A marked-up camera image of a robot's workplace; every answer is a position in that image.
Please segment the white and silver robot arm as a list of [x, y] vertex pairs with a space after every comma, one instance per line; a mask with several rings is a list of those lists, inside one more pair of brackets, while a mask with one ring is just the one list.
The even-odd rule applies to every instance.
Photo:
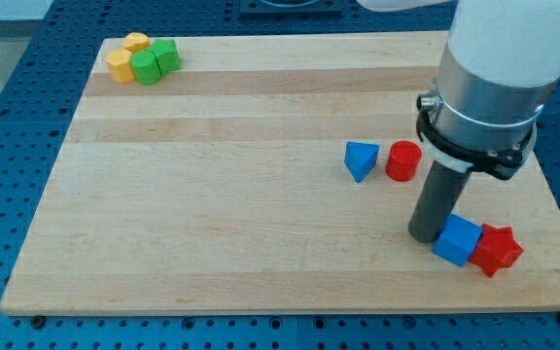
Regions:
[[460, 0], [417, 134], [434, 170], [509, 179], [560, 78], [560, 0]]

